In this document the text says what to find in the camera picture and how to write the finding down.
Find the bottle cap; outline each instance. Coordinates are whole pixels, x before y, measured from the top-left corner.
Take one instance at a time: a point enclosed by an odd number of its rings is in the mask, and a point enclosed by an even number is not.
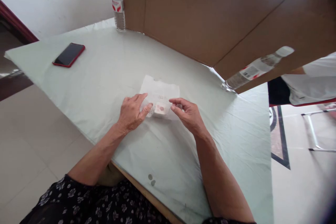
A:
[[[278,54],[281,57],[286,57],[289,54],[292,54],[295,50],[292,47],[284,46],[281,47],[279,50],[276,51],[276,54]]]

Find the phone screen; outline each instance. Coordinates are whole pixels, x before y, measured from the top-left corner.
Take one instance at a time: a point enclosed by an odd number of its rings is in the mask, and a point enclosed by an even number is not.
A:
[[[61,65],[70,65],[70,63],[82,51],[83,45],[71,43],[67,48],[55,59],[54,63]]]

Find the black pants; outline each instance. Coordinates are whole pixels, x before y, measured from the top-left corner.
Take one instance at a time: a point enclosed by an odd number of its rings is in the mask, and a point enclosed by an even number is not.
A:
[[[290,104],[289,96],[291,91],[286,82],[281,78],[275,78],[269,82],[268,85],[268,100],[270,104],[284,105]]]

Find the cardboard box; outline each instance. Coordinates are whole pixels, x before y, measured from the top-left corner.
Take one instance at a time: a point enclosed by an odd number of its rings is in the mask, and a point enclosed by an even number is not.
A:
[[[224,79],[282,46],[295,49],[291,60],[238,93],[336,51],[332,6],[332,0],[124,0],[127,29],[214,67]]]

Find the finger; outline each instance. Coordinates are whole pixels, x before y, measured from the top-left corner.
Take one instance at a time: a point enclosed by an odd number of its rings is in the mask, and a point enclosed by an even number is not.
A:
[[[182,104],[184,110],[186,110],[187,108],[191,106],[191,102],[183,98],[172,98],[172,99],[169,99],[169,102],[176,103],[176,104]]]
[[[130,101],[135,102],[140,94],[136,94],[135,96],[131,97]]]
[[[179,107],[173,105],[170,108],[180,119],[185,116],[185,113]]]
[[[147,95],[148,95],[147,93],[140,94],[138,98],[136,99],[136,103],[141,104],[144,101],[144,99],[147,97]]]
[[[150,112],[151,108],[153,107],[153,103],[148,103],[140,112],[139,118],[143,121],[146,118],[146,115]]]

